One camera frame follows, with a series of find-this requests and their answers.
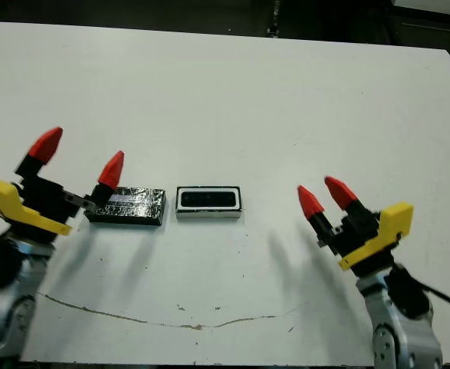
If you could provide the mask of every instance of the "white tabletop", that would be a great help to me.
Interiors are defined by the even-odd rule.
[[[57,125],[43,176],[90,192],[122,149],[121,185],[164,188],[168,205],[160,228],[70,221],[26,361],[371,364],[355,277],[298,204],[303,184],[340,220],[324,175],[374,210],[413,203],[395,256],[450,294],[447,52],[0,24],[0,178]],[[242,217],[177,221],[179,185],[241,186]],[[448,362],[450,307],[432,301]]]

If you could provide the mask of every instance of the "robotic arm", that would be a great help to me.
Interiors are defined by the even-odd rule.
[[[38,286],[54,252],[52,242],[70,232],[66,222],[79,208],[94,211],[106,204],[122,172],[124,153],[119,151],[92,194],[83,198],[40,178],[38,172],[54,155],[61,136],[62,129],[54,128],[30,148],[16,169],[21,185],[0,181],[0,217],[10,224],[0,235],[0,367],[17,360],[23,350]]]
[[[375,369],[440,369],[442,350],[432,329],[433,309],[426,292],[450,298],[416,281],[391,250],[409,233],[413,207],[404,202],[373,213],[341,181],[326,177],[332,197],[347,215],[332,227],[324,208],[298,187],[303,213],[319,246],[340,254],[339,265],[358,277],[356,286],[372,319]]]

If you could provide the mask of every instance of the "dark background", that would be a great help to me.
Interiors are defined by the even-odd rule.
[[[394,7],[390,0],[0,0],[0,22],[278,36],[450,53],[450,15]]]

